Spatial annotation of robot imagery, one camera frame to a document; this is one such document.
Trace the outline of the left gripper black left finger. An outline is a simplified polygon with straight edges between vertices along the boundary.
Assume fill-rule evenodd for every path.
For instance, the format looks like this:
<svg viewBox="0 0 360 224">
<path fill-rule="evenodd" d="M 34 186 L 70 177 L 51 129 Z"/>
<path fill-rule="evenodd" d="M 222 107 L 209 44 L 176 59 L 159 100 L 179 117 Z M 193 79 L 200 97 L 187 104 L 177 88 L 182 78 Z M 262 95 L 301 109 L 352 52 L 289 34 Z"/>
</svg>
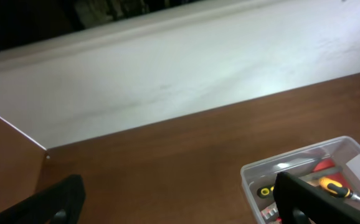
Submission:
<svg viewBox="0 0 360 224">
<path fill-rule="evenodd" d="M 72 174 L 0 213 L 0 224 L 77 224 L 86 198 L 81 175 Z"/>
</svg>

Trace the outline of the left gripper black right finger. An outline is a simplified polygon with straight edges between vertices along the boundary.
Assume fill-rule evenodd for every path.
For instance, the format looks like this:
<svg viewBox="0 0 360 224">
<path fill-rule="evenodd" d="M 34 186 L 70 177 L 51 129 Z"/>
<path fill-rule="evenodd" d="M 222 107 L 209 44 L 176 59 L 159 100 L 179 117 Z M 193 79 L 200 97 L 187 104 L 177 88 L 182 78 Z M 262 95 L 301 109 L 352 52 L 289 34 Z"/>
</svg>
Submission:
<svg viewBox="0 0 360 224">
<path fill-rule="evenodd" d="M 282 224 L 360 224 L 360 211 L 316 188 L 275 199 Z"/>
</svg>

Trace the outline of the orange socket bit holder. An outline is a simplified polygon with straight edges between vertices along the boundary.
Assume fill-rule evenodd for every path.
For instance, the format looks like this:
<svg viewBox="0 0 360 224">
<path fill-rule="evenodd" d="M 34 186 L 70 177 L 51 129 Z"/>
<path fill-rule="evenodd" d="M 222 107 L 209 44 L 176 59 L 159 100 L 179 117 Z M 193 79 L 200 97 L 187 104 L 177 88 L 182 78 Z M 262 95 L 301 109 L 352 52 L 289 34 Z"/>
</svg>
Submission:
<svg viewBox="0 0 360 224">
<path fill-rule="evenodd" d="M 270 218 L 274 217 L 278 213 L 278 209 L 276 206 L 274 207 L 267 207 L 260 211 L 261 216 L 265 220 L 269 220 Z"/>
</svg>

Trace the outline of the file with yellow-black handle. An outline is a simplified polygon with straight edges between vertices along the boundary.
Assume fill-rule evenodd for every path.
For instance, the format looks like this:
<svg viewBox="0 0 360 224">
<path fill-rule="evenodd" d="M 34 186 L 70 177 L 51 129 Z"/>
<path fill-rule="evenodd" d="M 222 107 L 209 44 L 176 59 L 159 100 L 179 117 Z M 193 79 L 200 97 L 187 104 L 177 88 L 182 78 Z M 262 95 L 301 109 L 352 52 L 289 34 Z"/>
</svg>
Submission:
<svg viewBox="0 0 360 224">
<path fill-rule="evenodd" d="M 280 198 L 280 194 L 303 193 L 303 191 L 311 190 L 319 186 L 319 179 L 328 177 L 329 175 L 338 174 L 343 171 L 340 166 L 334 166 L 327 169 L 322 169 L 316 172 L 311 172 L 304 176 L 295 176 L 287 172 L 279 173 L 275 183 L 271 185 L 264 185 L 256 190 L 259 198 Z"/>
</svg>

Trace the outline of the stubby yellow-black screwdriver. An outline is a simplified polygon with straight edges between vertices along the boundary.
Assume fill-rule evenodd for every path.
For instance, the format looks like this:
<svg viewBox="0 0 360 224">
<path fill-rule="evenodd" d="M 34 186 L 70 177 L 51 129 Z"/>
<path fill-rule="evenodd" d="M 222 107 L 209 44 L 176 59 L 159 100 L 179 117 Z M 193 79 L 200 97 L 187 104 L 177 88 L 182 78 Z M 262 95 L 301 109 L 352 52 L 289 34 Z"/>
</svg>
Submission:
<svg viewBox="0 0 360 224">
<path fill-rule="evenodd" d="M 333 179 L 322 177 L 319 179 L 318 183 L 322 189 L 326 190 L 336 198 L 349 198 L 360 202 L 360 196 L 355 194 L 350 188 L 344 187 L 341 183 Z"/>
</svg>

